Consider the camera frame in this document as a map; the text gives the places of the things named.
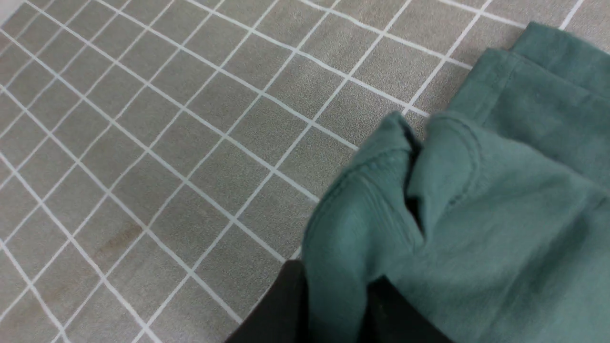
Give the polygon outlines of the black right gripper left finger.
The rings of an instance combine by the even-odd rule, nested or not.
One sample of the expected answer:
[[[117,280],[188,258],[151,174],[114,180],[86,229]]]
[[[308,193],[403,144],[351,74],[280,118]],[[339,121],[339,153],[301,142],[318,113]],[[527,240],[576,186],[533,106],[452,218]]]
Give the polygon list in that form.
[[[276,280],[227,343],[307,343],[308,292],[299,260],[283,264]]]

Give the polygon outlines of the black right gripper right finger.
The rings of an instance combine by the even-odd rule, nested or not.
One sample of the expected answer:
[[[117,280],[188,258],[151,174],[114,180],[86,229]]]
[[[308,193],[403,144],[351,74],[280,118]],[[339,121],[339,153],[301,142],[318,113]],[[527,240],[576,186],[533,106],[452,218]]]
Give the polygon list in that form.
[[[365,343],[450,343],[390,283],[379,278],[367,287]]]

